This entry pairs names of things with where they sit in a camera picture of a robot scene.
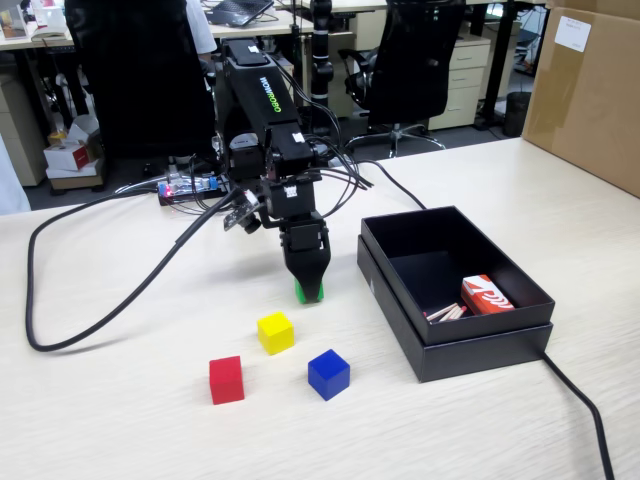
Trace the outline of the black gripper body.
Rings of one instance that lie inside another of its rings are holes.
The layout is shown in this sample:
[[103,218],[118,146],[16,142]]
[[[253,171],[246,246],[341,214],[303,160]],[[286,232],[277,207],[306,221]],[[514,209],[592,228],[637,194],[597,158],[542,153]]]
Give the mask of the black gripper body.
[[268,228],[278,228],[285,251],[324,250],[328,230],[316,209],[312,177],[261,181]]

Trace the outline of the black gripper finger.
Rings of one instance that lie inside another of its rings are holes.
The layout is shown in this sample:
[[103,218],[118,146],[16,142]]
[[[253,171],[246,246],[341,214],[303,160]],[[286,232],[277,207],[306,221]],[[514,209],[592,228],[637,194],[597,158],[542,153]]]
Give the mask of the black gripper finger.
[[323,276],[330,262],[330,249],[284,251],[285,265],[295,280],[295,293],[301,304],[324,298]]

